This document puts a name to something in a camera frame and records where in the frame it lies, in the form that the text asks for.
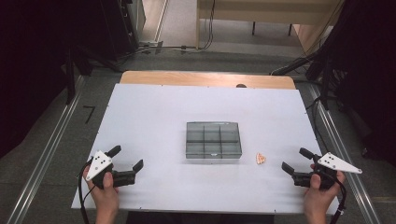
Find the black curtain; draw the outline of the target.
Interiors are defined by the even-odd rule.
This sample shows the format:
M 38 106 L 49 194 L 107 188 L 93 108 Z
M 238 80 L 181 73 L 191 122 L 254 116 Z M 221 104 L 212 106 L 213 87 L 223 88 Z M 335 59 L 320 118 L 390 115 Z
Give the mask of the black curtain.
M 62 69 L 92 68 L 82 54 L 91 0 L 0 0 L 0 159 L 18 146 L 74 78 Z
M 396 167 L 396 0 L 345 0 L 306 77 L 326 62 L 346 72 L 335 94 L 371 130 L 364 145 Z

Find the black stand bar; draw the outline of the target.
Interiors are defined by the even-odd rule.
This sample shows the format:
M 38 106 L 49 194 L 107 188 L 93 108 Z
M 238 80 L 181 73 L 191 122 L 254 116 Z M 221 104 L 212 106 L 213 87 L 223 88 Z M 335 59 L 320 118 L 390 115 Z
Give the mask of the black stand bar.
M 319 73 L 320 68 L 322 67 L 324 62 L 324 58 L 316 53 L 310 54 L 305 57 L 299 57 L 292 61 L 290 64 L 277 68 L 273 70 L 270 75 L 271 76 L 285 76 L 288 72 L 291 72 L 307 63 L 310 64 L 310 67 L 307 69 L 305 75 L 307 77 L 316 76 Z

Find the person's left hand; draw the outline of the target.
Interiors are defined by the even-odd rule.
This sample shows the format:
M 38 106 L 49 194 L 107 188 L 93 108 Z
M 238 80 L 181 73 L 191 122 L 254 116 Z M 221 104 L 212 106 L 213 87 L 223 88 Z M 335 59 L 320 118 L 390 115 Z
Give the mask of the person's left hand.
M 98 214 L 118 214 L 120 200 L 119 190 L 114 187 L 113 175 L 106 172 L 103 177 L 103 189 L 98 189 L 91 181 L 86 181 L 87 186 L 92 189 L 97 215 Z

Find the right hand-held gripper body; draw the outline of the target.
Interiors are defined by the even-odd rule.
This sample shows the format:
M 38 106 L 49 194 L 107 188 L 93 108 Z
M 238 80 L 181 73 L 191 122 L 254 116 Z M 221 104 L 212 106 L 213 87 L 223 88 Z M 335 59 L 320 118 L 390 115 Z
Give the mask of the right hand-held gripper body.
M 362 169 L 338 158 L 331 152 L 323 156 L 314 154 L 312 161 L 314 162 L 314 170 L 311 173 L 299 173 L 294 171 L 294 175 L 292 175 L 291 178 L 295 186 L 309 188 L 312 174 L 318 174 L 321 177 L 320 188 L 329 189 L 336 182 L 336 173 L 338 171 L 354 174 L 362 173 Z

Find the light wooden desk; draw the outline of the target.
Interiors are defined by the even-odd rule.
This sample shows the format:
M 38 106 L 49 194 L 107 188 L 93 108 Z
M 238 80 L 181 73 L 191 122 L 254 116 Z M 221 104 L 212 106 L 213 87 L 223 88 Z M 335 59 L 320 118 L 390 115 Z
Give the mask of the light wooden desk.
M 200 20 L 292 24 L 306 53 L 318 48 L 329 26 L 334 26 L 345 0 L 196 0 L 196 41 Z

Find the wooden table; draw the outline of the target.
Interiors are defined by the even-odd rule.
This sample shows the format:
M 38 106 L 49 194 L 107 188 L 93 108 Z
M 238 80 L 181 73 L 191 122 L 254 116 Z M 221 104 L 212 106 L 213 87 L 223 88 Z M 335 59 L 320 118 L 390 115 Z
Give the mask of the wooden table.
M 251 89 L 295 90 L 291 77 L 243 75 L 221 72 L 126 71 L 120 84 L 231 87 L 242 83 Z

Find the person's right hand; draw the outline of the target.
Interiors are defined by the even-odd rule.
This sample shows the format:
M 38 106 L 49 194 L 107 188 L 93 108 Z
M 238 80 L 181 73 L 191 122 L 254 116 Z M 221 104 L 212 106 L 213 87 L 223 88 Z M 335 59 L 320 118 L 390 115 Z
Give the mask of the person's right hand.
M 326 212 L 335 198 L 339 193 L 341 187 L 340 184 L 344 182 L 345 176 L 342 172 L 336 173 L 338 182 L 335 182 L 329 189 L 321 189 L 321 177 L 318 174 L 312 174 L 310 178 L 310 187 L 304 194 L 304 214 L 323 214 L 326 216 Z

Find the black cabinet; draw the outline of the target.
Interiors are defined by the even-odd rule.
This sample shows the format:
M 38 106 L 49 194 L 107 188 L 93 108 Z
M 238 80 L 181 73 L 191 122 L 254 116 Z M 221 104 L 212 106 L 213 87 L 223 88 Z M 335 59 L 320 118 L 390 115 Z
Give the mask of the black cabinet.
M 109 33 L 113 58 L 134 53 L 138 48 L 133 25 L 134 0 L 100 0 Z

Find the clear compartment storage box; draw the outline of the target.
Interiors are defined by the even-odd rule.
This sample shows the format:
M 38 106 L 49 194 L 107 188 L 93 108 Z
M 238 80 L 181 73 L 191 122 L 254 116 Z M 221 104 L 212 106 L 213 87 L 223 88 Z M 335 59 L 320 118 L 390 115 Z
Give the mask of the clear compartment storage box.
M 237 122 L 188 122 L 187 159 L 240 159 L 242 147 Z

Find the aluminium floor rail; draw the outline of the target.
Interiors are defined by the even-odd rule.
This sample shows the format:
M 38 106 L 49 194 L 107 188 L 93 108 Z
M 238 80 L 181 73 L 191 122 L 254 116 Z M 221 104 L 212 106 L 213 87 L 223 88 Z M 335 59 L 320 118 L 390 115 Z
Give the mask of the aluminium floor rail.
M 22 224 L 27 211 L 38 191 L 38 188 L 47 172 L 52 157 L 54 156 L 57 147 L 62 140 L 64 131 L 72 118 L 73 113 L 77 107 L 82 90 L 86 84 L 87 77 L 79 76 L 75 84 L 76 95 L 71 102 L 63 109 L 62 115 L 56 123 L 54 130 L 51 133 L 48 143 L 41 153 L 38 162 L 35 165 L 31 175 L 22 188 L 21 194 L 16 201 L 16 204 L 8 218 L 6 224 Z
M 324 151 L 334 153 L 336 156 L 355 164 L 349 153 L 345 138 L 342 136 L 339 125 L 336 123 L 335 116 L 331 110 L 326 110 L 323 103 L 319 100 L 319 87 L 310 84 L 307 87 L 313 98 L 312 105 L 308 108 L 312 115 L 314 134 L 322 144 Z M 350 196 L 359 207 L 364 224 L 382 224 L 380 217 L 375 209 L 367 188 L 364 186 L 359 174 L 346 173 L 346 183 L 350 188 Z

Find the white table board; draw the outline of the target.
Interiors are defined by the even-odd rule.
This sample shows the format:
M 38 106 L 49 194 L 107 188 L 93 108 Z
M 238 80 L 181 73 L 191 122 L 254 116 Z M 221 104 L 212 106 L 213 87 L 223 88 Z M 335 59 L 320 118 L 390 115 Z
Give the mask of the white table board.
M 190 121 L 237 122 L 241 158 L 187 159 Z M 116 170 L 144 161 L 134 184 L 120 188 L 121 208 L 203 213 L 302 213 L 304 189 L 281 164 L 307 172 L 300 148 L 319 151 L 297 90 L 135 84 L 116 85 L 92 148 L 114 146 Z

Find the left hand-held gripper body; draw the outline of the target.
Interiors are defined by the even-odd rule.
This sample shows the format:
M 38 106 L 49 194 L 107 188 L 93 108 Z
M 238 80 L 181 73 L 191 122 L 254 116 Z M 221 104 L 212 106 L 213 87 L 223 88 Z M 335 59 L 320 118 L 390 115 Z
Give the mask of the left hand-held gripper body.
M 109 158 L 105 152 L 98 150 L 90 159 L 90 169 L 85 177 L 91 181 L 97 188 L 103 189 L 103 177 L 106 172 L 113 175 L 114 187 L 133 185 L 136 173 L 133 171 L 118 172 L 113 169 L 113 158 Z

